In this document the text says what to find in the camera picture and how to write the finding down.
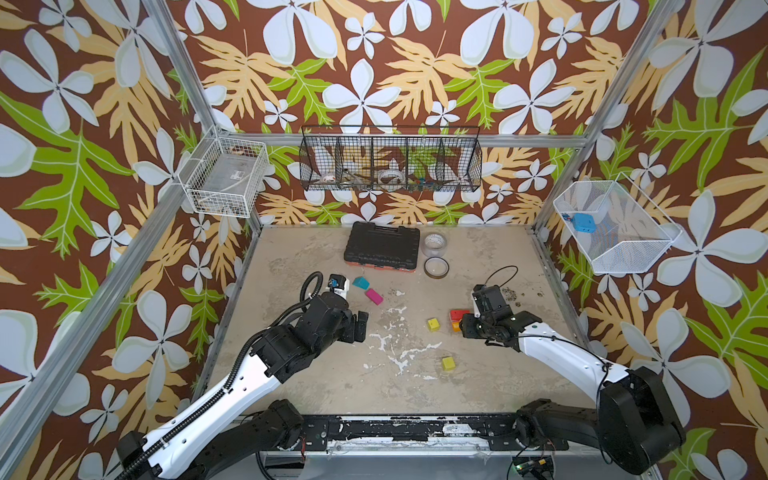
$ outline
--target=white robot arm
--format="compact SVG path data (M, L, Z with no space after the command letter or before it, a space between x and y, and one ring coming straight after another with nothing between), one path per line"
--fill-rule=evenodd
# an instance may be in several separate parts
M315 291L306 297L306 288L312 279L317 281ZM206 445L240 413L291 375L308 367L333 342L362 342L366 337L368 314L354 315L349 310L346 302L349 281L333 274L328 290L318 294L322 281L320 272L307 278L300 301L243 345L227 378L140 440L136 441L135 436L121 439L124 447L118 446L118 453L124 453L121 456L124 471L118 480L141 478L147 473L149 478L180 477ZM297 320L295 326L291 325L294 320Z

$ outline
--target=white wire basket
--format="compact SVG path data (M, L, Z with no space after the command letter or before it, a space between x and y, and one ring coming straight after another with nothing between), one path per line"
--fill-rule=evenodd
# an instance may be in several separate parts
M191 161L199 162L184 190L199 214L248 218L270 161L258 141L217 137L201 141Z
M625 175L617 180L578 181L554 201L564 218L592 216L592 233L576 230L571 221L564 223L596 274L647 272L682 232L642 189L632 184L632 193L638 192L644 206L619 180L631 183ZM660 225L651 214L668 223Z

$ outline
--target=white paint stain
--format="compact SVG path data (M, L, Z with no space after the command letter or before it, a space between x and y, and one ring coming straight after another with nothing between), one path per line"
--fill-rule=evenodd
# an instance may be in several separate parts
M413 359L413 355L411 355L411 353L421 353L421 352L426 352L426 351L427 351L427 350L429 350L429 349L436 349L436 348L440 347L441 345L442 345L442 342L440 342L440 343L437 343L437 344L435 344L435 345L432 345L432 344L430 343L429 345L427 345L427 346L426 346L425 348L423 348L423 349L410 349L410 350L406 350L405 352L403 352L403 353L401 353L401 354L400 354L400 359L402 360L403 358L405 358L405 356L406 356L406 355L410 356L410 357L411 357L411 359Z
M403 362L400 362L399 360L397 360L396 358L394 358L394 357L391 357L391 356L388 356L387 358L389 358L390 360L392 360L392 361L395 363L395 365L397 365L397 368L399 368L399 369L400 369L400 371L399 371L397 374L398 374L398 375L402 375L402 371L403 371L404 369L406 369L406 367L408 366L408 360L405 360L405 361L403 361Z
M381 335L379 335L378 333L371 333L371 334L369 334L368 336L373 336L373 337L376 337L376 338L378 338L378 339L379 339L379 341L381 342L381 345L379 345L379 350L381 350L382 352L386 352L386 350L384 350L384 347L386 346L386 341L387 341L388 339L391 339L391 338L392 338L392 335L391 335L391 334L390 334L390 335L387 335L387 336L381 336Z

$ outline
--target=cyan block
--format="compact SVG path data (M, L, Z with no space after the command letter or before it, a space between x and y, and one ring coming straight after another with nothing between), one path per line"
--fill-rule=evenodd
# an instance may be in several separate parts
M364 276L358 276L355 278L355 281L352 282L352 285L362 288L363 290L368 290L368 287L371 286L371 283L366 280Z

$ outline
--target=yellow block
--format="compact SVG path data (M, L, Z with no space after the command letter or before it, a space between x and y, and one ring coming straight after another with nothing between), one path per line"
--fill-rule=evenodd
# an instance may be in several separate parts
M446 356L442 359L442 369L446 372L450 372L451 370L456 368L456 362L453 361L452 356Z

